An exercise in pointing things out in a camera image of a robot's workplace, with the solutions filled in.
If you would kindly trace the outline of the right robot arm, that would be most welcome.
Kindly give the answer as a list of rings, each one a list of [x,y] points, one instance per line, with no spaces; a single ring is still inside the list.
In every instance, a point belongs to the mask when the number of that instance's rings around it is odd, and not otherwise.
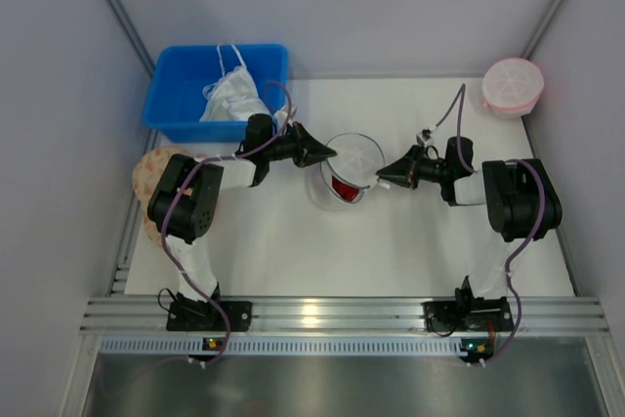
[[[513,292],[514,259],[532,241],[556,229],[563,208],[544,165],[539,159],[489,160],[473,168],[473,142],[465,137],[447,141],[443,157],[423,143],[396,162],[378,170],[379,180],[416,189],[423,181],[440,187],[451,207],[481,206],[493,232],[499,236],[496,254],[487,254],[456,289],[461,312],[477,303],[500,305]]]

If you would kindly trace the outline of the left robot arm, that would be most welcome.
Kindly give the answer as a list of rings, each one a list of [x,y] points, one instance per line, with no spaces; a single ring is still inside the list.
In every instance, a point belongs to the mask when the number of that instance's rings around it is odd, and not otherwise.
[[[258,186],[274,161],[290,160],[307,168],[337,155],[301,123],[285,122],[278,129],[267,114],[248,119],[244,139],[231,155],[198,160],[174,154],[149,200],[147,217],[155,223],[163,250],[178,272],[175,299],[218,306],[219,281],[203,238],[222,192]]]

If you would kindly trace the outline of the red bra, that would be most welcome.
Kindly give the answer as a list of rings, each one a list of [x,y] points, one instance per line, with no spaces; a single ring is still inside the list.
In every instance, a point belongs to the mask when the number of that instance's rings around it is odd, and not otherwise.
[[[350,204],[358,203],[364,194],[363,188],[346,183],[336,176],[331,177],[331,188],[342,201]]]

